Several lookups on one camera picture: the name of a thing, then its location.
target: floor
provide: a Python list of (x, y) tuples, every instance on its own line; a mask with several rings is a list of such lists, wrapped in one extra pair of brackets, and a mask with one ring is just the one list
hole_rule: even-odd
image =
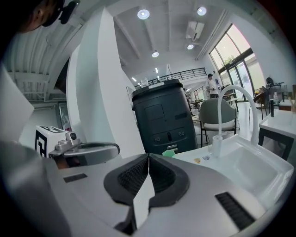
[[(250, 104), (249, 103), (238, 103), (238, 109), (239, 109), (239, 113), (238, 113), (238, 120), (240, 123), (240, 129), (237, 130), (237, 134), (239, 134), (240, 136), (250, 140), (251, 136), (252, 136), (252, 131), (253, 131), (253, 113), (252, 110), (250, 111), (250, 122), (249, 122), (249, 107)], [(193, 114), (198, 114), (197, 110), (192, 110)], [(258, 123), (262, 121), (262, 116), (261, 116), (261, 111), (257, 110), (256, 111), (256, 115), (258, 117)], [(266, 117), (266, 113), (265, 110), (263, 111), (263, 118)], [(198, 148), (201, 147), (201, 137), (200, 137), (200, 123), (195, 123), (194, 124), (195, 127), (195, 131), (197, 134), (197, 146)], [(212, 142), (212, 137), (216, 134), (218, 134), (218, 132), (215, 131), (207, 131), (208, 137), (209, 137), (209, 144), (211, 144)], [(228, 136), (232, 136), (234, 134), (234, 132), (229, 132)], [(203, 132), (203, 146), (207, 146), (207, 144), (205, 144), (205, 135)], [(283, 151), (284, 151), (284, 145), (282, 144), (278, 144), (277, 142), (265, 137), (264, 138), (264, 142), (263, 142), (263, 147), (272, 151), (273, 153), (277, 154), (278, 156), (281, 156)], [(292, 164), (294, 167), (296, 167), (296, 142), (293, 143), (293, 147), (291, 149), (289, 158), (287, 160), (290, 164)]]

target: white sink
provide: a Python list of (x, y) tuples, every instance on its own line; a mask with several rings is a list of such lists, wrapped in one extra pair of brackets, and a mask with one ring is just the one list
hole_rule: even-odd
[(219, 158), (211, 156), (212, 145), (176, 154), (174, 158), (212, 168), (251, 192), (269, 209), (284, 191), (294, 167), (259, 145), (234, 135), (222, 141)]

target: gray chair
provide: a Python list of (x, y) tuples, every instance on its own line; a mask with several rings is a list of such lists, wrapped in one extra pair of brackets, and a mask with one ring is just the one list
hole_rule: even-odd
[[(236, 134), (236, 109), (232, 108), (224, 99), (221, 103), (222, 131), (234, 131)], [(201, 146), (203, 147), (203, 131), (208, 144), (207, 131), (218, 131), (218, 98), (206, 100), (202, 103), (199, 113)]]

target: recessed ceiling light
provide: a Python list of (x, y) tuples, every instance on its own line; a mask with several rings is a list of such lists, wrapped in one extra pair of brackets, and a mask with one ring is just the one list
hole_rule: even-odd
[(159, 55), (159, 52), (156, 51), (152, 54), (152, 57), (158, 57), (158, 55)]
[(207, 13), (207, 9), (202, 6), (197, 10), (197, 13), (198, 13), (198, 15), (203, 16)]
[(138, 12), (138, 18), (145, 20), (150, 16), (150, 12), (146, 9), (142, 9)]
[(190, 44), (190, 45), (187, 46), (187, 49), (188, 49), (188, 50), (192, 50), (193, 47), (194, 47), (194, 45)]

